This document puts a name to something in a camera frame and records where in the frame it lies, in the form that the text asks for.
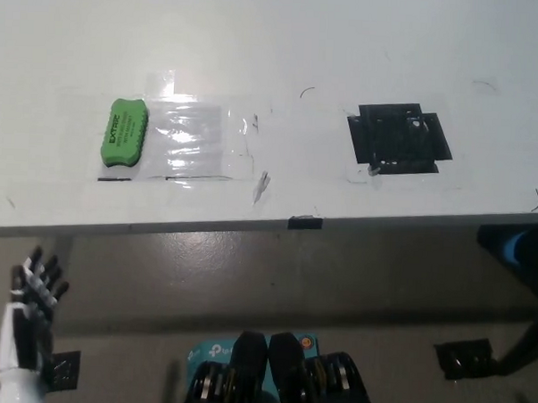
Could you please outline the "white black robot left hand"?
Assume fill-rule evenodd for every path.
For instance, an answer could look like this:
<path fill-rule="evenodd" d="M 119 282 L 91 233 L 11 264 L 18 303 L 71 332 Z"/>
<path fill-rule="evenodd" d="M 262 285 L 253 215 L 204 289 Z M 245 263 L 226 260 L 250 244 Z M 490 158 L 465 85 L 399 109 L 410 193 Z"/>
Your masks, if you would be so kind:
<path fill-rule="evenodd" d="M 68 291 L 55 255 L 41 247 L 12 267 L 0 328 L 0 403 L 44 403 L 54 360 L 55 309 Z"/>

